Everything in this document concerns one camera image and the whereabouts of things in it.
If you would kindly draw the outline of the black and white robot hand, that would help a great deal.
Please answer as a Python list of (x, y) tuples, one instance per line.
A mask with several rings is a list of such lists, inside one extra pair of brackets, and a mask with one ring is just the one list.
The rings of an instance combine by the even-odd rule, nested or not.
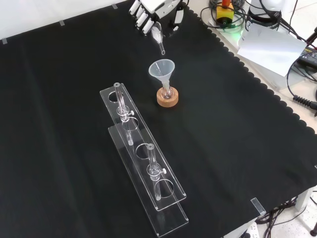
[(187, 6), (182, 0), (135, 0), (128, 12), (142, 35), (149, 35), (158, 23), (163, 36), (168, 38), (178, 31)]

